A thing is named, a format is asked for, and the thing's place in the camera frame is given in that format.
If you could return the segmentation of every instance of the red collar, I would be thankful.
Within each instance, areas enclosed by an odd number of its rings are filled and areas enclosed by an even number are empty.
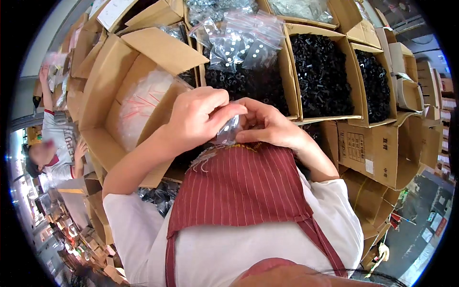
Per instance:
[[[50,163],[49,164],[45,164],[45,166],[53,166],[58,162],[59,162],[59,158],[57,157],[57,154],[55,154],[53,156],[53,159],[50,161]]]

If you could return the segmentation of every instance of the white label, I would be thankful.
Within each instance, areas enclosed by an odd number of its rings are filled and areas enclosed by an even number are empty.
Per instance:
[[[431,228],[432,228],[433,230],[437,230],[438,225],[439,225],[440,222],[442,221],[442,218],[443,218],[443,217],[442,217],[440,214],[436,214],[436,215],[435,215],[435,218],[433,219],[432,224],[431,224]]]
[[[91,12],[89,13],[89,18],[91,18],[94,13],[99,10],[100,6],[104,5],[105,2],[108,0],[95,0],[94,3],[92,4]]]
[[[373,162],[369,159],[365,159],[365,170],[373,174]]]
[[[422,233],[422,238],[424,238],[425,242],[428,243],[430,239],[432,239],[432,235],[433,233],[428,228],[426,228],[424,233]]]
[[[109,30],[115,24],[116,20],[124,13],[124,11],[137,0],[111,0],[101,11],[97,20]]]

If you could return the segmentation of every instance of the white t-shirt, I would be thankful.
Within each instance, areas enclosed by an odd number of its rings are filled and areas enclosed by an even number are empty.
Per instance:
[[[75,160],[74,126],[70,123],[59,124],[54,121],[54,113],[45,110],[43,129],[41,131],[44,142],[53,141],[57,147],[58,161],[51,166],[45,166],[43,171],[51,174],[57,181],[74,178],[72,166]]]
[[[298,172],[315,220],[344,266],[355,269],[362,256],[364,237],[347,200],[346,184],[343,180],[309,183]],[[166,286],[166,235],[174,207],[163,219],[154,204],[142,202],[136,193],[108,194],[103,204],[128,281]],[[332,269],[327,257],[295,223],[201,225],[179,232],[175,244],[177,286],[225,287],[258,261],[273,257],[318,271]]]

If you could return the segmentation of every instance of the red striped apron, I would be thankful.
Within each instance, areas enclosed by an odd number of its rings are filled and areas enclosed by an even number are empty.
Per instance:
[[[175,240],[196,225],[248,226],[296,222],[328,258],[337,276],[347,278],[338,254],[313,218],[290,149],[267,143],[216,149],[190,168],[169,219],[166,286],[175,287]]]

